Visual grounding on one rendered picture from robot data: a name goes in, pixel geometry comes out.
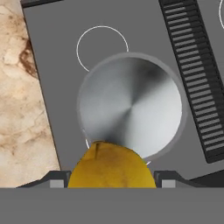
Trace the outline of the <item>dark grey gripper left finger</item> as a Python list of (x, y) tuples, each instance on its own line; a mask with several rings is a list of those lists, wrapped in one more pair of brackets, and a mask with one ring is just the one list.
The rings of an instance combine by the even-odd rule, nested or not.
[(43, 178), (21, 185), (20, 188), (67, 188), (70, 171), (49, 171)]

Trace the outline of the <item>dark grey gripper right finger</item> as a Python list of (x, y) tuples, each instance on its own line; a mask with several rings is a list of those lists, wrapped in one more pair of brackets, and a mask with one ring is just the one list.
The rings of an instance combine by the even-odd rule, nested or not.
[(153, 177), (158, 188), (186, 188), (204, 186), (182, 178), (176, 171), (154, 171)]

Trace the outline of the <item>yellow lemon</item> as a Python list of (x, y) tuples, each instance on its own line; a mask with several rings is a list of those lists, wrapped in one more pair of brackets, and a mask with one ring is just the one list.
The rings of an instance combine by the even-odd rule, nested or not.
[(155, 188), (151, 171), (133, 150), (97, 141), (74, 167), (69, 188)]

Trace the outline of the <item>silver metal pan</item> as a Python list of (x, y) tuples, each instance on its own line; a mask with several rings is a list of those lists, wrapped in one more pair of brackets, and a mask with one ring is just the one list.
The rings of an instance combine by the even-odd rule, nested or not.
[(186, 124), (179, 77), (148, 54), (125, 52), (94, 66), (80, 85), (77, 116), (86, 144), (132, 149), (146, 161), (170, 152)]

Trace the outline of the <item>grey hob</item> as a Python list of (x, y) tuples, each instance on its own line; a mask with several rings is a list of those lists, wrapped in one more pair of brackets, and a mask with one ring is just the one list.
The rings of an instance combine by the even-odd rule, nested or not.
[(207, 187), (224, 187), (224, 30), (219, 0), (22, 0), (59, 165), (86, 144), (77, 116), (85, 76), (119, 53), (144, 53), (177, 75), (187, 118), (172, 150), (144, 162)]

